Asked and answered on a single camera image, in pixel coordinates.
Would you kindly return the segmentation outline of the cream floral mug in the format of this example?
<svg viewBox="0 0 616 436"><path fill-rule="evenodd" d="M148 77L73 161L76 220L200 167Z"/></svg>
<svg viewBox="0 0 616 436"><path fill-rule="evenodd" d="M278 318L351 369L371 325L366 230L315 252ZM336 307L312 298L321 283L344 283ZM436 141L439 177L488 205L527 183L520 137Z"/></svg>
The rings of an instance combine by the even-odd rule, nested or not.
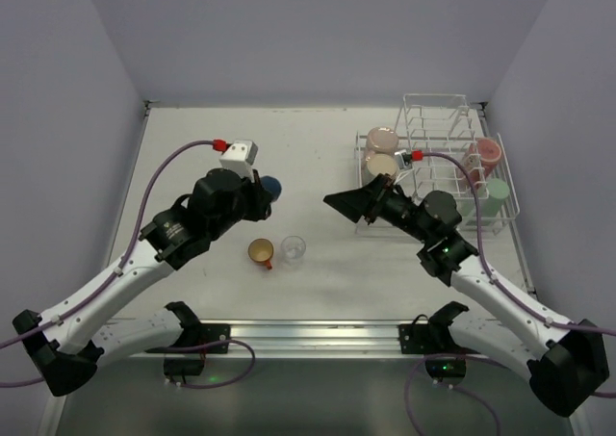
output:
<svg viewBox="0 0 616 436"><path fill-rule="evenodd" d="M388 182L394 184L397 180L399 168L397 161L384 153L370 153L363 162L361 169L361 185L367 186L379 175L388 177Z"/></svg>

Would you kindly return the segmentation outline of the dark blue glazed mug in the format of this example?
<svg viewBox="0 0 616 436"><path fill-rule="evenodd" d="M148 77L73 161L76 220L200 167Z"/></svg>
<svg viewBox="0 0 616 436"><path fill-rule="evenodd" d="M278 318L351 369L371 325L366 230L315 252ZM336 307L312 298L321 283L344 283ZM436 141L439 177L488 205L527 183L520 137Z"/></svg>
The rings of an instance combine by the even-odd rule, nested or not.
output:
<svg viewBox="0 0 616 436"><path fill-rule="evenodd" d="M270 195L271 203L278 200L282 193L282 186L278 179L272 176L260 176L257 183Z"/></svg>

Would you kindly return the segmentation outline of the orange ceramic mug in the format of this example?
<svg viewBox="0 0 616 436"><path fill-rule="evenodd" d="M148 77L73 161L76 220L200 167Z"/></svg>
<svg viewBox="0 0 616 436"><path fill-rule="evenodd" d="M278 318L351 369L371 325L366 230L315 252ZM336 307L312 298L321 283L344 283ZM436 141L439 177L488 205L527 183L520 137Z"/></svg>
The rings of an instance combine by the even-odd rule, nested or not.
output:
<svg viewBox="0 0 616 436"><path fill-rule="evenodd" d="M274 254L273 243L264 238L259 238L252 241L247 249L247 255L249 259L260 266L265 267L268 270L272 269L271 260Z"/></svg>

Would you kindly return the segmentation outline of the pale pink glossy mug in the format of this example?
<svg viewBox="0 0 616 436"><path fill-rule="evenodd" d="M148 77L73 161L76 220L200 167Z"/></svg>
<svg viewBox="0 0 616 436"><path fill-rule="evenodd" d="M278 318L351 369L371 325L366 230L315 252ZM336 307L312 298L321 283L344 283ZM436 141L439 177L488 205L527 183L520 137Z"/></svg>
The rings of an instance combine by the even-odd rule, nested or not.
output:
<svg viewBox="0 0 616 436"><path fill-rule="evenodd" d="M375 154L392 155L398 149L399 138L396 131L387 126L372 128L366 136L363 160Z"/></svg>

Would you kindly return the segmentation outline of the clear glass tumbler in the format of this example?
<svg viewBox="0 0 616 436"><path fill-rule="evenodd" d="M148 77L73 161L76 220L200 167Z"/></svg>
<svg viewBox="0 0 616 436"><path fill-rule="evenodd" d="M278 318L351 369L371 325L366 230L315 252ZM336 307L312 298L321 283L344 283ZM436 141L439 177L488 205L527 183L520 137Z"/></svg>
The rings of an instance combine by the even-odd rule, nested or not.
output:
<svg viewBox="0 0 616 436"><path fill-rule="evenodd" d="M288 236L280 245L281 259L285 267L299 269L304 261L306 242L299 236Z"/></svg>

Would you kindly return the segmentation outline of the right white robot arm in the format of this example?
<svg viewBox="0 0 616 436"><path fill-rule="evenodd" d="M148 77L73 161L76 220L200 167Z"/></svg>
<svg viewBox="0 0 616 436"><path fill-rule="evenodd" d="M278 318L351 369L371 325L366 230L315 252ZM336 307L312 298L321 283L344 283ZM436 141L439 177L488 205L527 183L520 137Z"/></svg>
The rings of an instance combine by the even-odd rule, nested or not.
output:
<svg viewBox="0 0 616 436"><path fill-rule="evenodd" d="M488 264L482 244L458 232L462 217L447 192L429 193L420 204L380 174L362 189L366 222L381 218L422 243L423 269L480 304L528 349L532 392L554 414L571 416L609 377L604 337L589 320L574 322L533 299Z"/></svg>

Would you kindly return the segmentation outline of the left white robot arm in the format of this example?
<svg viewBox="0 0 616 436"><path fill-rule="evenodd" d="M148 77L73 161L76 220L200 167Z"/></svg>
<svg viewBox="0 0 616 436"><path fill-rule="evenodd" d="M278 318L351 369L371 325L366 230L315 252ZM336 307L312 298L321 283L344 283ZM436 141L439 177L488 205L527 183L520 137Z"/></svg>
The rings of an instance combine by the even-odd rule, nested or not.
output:
<svg viewBox="0 0 616 436"><path fill-rule="evenodd" d="M210 249L233 225L270 217L282 187L271 176L242 177L210 170L192 192L139 226L125 252L63 302L13 319L17 340L55 397L88 383L100 366L152 350L215 353L235 344L228 333L209 332L190 307L168 303L148 318L111 323L123 307Z"/></svg>

